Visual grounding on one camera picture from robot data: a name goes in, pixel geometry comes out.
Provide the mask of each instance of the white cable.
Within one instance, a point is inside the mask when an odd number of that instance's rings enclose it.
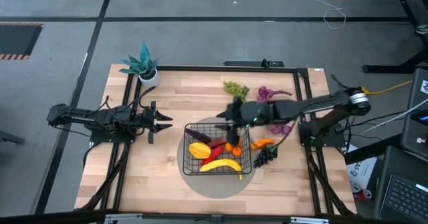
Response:
[[[408,113],[412,112],[414,109],[416,109],[416,108],[420,107],[421,105],[423,105],[424,103],[426,103],[426,101],[428,101],[428,99],[426,99],[426,100],[422,101],[421,103],[419,103],[419,104],[418,104],[418,105],[416,105],[415,107],[411,108],[410,110],[408,110],[408,111],[406,111],[406,112],[404,112],[404,113],[402,113],[402,114],[400,114],[400,115],[398,115],[398,116],[395,116],[394,118],[391,118],[390,120],[387,120],[387,121],[385,121],[385,122],[382,122],[382,123],[380,123],[380,124],[378,124],[378,125],[376,125],[376,126],[373,126],[373,127],[369,128],[369,129],[367,129],[367,130],[363,131],[361,134],[364,134],[365,132],[368,132],[368,131],[370,131],[370,130],[372,130],[372,129],[374,129],[374,128],[378,128],[379,126],[385,125],[385,124],[387,124],[387,123],[389,123],[389,122],[391,122],[391,121],[394,121],[395,119],[398,119],[398,118],[400,118],[400,117],[402,117],[402,116],[404,116],[404,115],[406,115],[406,114],[408,114]]]
[[[323,4],[325,4],[325,5],[327,5],[327,6],[330,6],[330,7],[333,7],[333,8],[327,9],[327,10],[326,10],[326,12],[325,12],[325,14],[324,14],[324,16],[323,16],[324,21],[327,23],[328,28],[330,28],[330,29],[339,29],[339,28],[341,28],[341,27],[344,27],[344,26],[345,26],[345,24],[346,24],[346,16],[345,16],[345,14],[343,14],[343,12],[341,12],[341,11],[340,11],[340,10],[342,10],[342,8],[337,8],[336,6],[331,5],[331,4],[329,4],[329,3],[326,3],[326,2],[323,2],[323,1],[321,1],[321,0],[314,0],[314,1],[317,1],[317,2],[319,2],[319,3],[323,3]],[[343,25],[342,25],[342,26],[339,26],[339,27],[331,27],[331,26],[330,26],[330,24],[329,24],[329,23],[328,23],[328,21],[326,20],[327,13],[328,13],[330,10],[338,11],[338,12],[343,16],[344,20],[343,20]]]

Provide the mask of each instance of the orange fruit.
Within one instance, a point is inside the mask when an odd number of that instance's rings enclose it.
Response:
[[[226,142],[225,149],[227,152],[231,152],[233,150],[233,146],[229,142]]]
[[[240,155],[242,154],[242,149],[241,149],[241,147],[235,147],[235,148],[232,150],[232,153],[233,153],[235,156],[240,156]]]

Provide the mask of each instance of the yellow cable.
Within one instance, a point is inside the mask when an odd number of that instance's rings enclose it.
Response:
[[[383,93],[385,93],[385,92],[387,92],[387,91],[389,91],[389,90],[394,90],[394,89],[396,89],[396,88],[398,88],[398,87],[404,86],[404,85],[406,85],[406,84],[410,84],[411,82],[412,82],[412,81],[410,80],[410,81],[407,81],[407,82],[405,82],[405,83],[399,84],[399,85],[397,85],[397,86],[393,86],[393,87],[391,87],[391,88],[387,88],[386,90],[382,90],[382,91],[379,91],[379,92],[370,92],[370,91],[368,91],[365,87],[361,87],[361,90],[362,90],[362,91],[364,91],[364,93],[365,93],[365,94],[367,94],[367,95],[371,95],[371,94],[383,94]]]

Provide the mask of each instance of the green grapes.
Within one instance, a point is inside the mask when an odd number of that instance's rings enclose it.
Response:
[[[245,97],[249,92],[249,88],[247,88],[246,86],[241,86],[232,81],[223,82],[223,85],[224,85],[225,91],[228,94],[232,94],[236,97],[241,98],[242,101],[245,101]]]

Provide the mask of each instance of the desk leg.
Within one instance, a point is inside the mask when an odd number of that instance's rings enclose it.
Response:
[[[14,136],[12,134],[8,134],[6,132],[0,131],[0,141],[10,141],[17,144],[21,144],[24,142],[24,139]]]
[[[351,151],[344,155],[345,163],[346,165],[348,165],[360,162],[371,157],[380,156],[385,153],[385,148],[387,146],[395,146],[397,148],[401,148],[400,141],[401,134],[396,134],[382,141],[378,141],[366,147],[359,148],[358,150]]]
[[[399,66],[363,66],[362,70],[364,73],[371,74],[413,74],[417,68],[428,70],[426,67],[417,67],[418,64],[427,58],[428,47],[424,47],[419,53],[416,53],[416,55]]]

